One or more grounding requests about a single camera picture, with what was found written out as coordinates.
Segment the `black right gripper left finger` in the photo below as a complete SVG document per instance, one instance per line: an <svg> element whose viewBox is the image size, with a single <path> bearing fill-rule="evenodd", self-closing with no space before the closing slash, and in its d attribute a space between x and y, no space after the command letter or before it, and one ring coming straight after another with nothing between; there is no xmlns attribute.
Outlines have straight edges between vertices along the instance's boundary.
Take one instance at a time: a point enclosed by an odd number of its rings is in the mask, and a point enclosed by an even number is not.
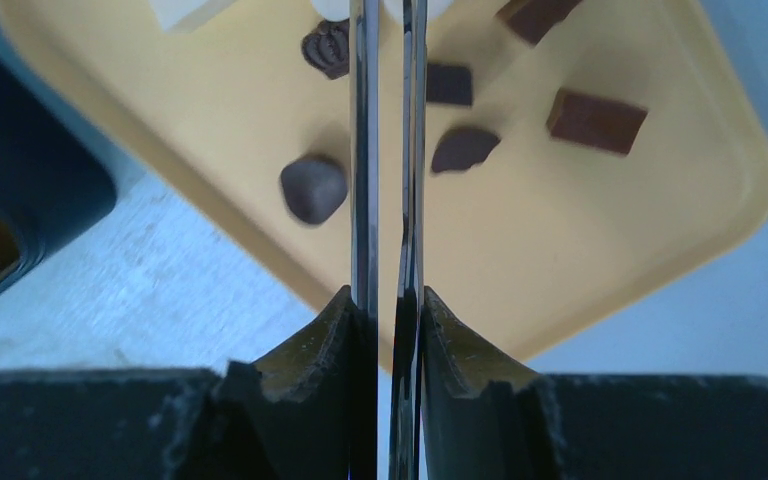
<svg viewBox="0 0 768 480"><path fill-rule="evenodd" d="M342 287L259 359L232 362L214 394L228 479L345 479L354 307Z"/></svg>

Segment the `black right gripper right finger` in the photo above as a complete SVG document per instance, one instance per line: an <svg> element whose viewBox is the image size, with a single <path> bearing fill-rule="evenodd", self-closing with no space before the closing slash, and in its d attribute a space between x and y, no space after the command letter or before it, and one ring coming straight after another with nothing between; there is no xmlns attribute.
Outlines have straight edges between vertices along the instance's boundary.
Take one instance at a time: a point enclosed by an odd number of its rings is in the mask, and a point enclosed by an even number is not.
<svg viewBox="0 0 768 480"><path fill-rule="evenodd" d="M424 291L423 428L432 479L557 479L557 383Z"/></svg>

